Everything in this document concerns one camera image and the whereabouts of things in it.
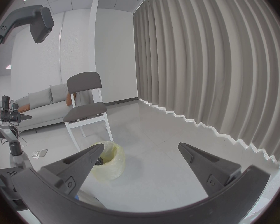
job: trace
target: chair seat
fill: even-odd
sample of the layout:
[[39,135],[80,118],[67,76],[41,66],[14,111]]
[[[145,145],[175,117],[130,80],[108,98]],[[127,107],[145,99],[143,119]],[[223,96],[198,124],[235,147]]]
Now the chair seat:
[[103,102],[92,103],[88,105],[77,106],[72,108],[64,117],[63,122],[76,121],[97,114],[103,114],[107,111]]

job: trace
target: chair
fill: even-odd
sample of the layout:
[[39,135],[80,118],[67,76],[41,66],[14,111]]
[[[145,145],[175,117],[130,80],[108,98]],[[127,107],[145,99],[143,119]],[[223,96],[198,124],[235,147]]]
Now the chair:
[[[80,127],[83,136],[86,137],[82,129],[83,125],[88,125],[94,122],[105,120],[105,125],[109,133],[110,140],[113,141],[106,113],[107,108],[102,102],[101,87],[101,78],[96,72],[79,73],[67,80],[67,89],[72,99],[73,108],[64,117],[63,122],[65,123],[70,137],[72,138],[78,151],[81,151],[81,149],[71,131],[72,128]],[[100,102],[76,107],[74,93],[93,89],[98,89]]]

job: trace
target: chair leg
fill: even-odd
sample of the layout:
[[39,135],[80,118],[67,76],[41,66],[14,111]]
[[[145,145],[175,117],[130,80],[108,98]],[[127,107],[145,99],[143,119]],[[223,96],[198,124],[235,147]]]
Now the chair leg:
[[104,118],[105,118],[105,124],[106,124],[106,128],[108,130],[108,134],[109,134],[110,140],[113,141],[113,137],[112,137],[112,134],[111,134],[111,129],[110,129],[110,126],[109,126],[109,122],[108,122],[108,118],[107,118],[107,113],[106,112],[104,113]]
[[83,131],[82,126],[80,126],[80,129],[81,129],[81,132],[82,132],[82,134],[83,134],[83,137],[86,138],[86,135],[85,135],[85,133],[84,133],[84,131]]
[[74,137],[74,135],[73,135],[73,133],[72,133],[72,131],[71,131],[69,125],[68,125],[68,122],[64,122],[64,123],[65,123],[65,126],[66,126],[66,128],[67,128],[68,133],[70,134],[70,137],[72,138],[72,141],[74,142],[76,148],[77,148],[78,151],[80,152],[81,149],[80,149],[80,147],[79,147],[77,141],[75,140],[75,137]]

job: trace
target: brown pillow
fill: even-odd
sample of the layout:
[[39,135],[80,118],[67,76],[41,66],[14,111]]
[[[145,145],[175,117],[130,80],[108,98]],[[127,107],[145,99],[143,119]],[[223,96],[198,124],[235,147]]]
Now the brown pillow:
[[70,96],[70,93],[67,93],[67,96],[66,96],[66,105],[67,106],[70,106],[72,104],[72,98]]
[[26,105],[23,105],[23,106],[18,108],[18,111],[20,113],[23,113],[23,112],[28,111],[28,110],[30,110],[30,104],[26,104]]

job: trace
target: yellow trash bag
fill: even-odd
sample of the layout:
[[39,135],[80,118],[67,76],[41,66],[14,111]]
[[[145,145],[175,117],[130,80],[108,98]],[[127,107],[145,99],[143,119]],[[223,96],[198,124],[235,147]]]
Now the yellow trash bag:
[[112,141],[101,141],[95,144],[104,144],[104,151],[100,156],[104,164],[93,166],[91,170],[93,176],[100,182],[111,181],[118,178],[125,168],[125,154],[123,148]]

